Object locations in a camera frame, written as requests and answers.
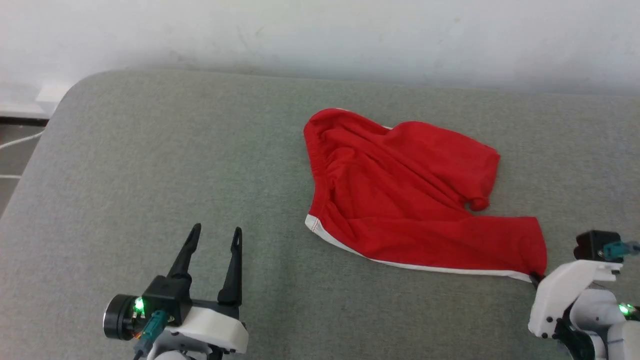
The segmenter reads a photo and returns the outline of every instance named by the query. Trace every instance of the green light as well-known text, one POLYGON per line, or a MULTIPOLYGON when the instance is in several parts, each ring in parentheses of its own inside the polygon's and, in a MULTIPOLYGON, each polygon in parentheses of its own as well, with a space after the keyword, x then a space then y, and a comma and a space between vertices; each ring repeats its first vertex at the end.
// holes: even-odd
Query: green light
POLYGON ((145 302, 142 301, 142 298, 139 297, 136 299, 136 304, 134 305, 134 307, 136 308, 136 310, 138 311, 144 311, 145 310, 145 302))

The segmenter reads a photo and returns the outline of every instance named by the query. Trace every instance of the gray fabric surface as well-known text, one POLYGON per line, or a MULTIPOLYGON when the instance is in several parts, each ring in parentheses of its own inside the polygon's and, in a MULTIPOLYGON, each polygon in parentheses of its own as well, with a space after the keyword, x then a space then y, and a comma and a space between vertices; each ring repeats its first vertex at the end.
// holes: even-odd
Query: gray fabric surface
MULTIPOLYGON (((112 72, 64 98, 0 220, 0 353, 128 359, 101 328, 201 222, 192 295, 215 299, 244 230, 250 343, 238 359, 557 359, 529 334, 530 284, 384 266, 312 234, 302 128, 327 107, 423 120, 502 154, 493 215, 534 215, 549 270, 592 229, 640 236, 638 99, 112 72)), ((640 299, 638 259, 612 284, 640 299)))

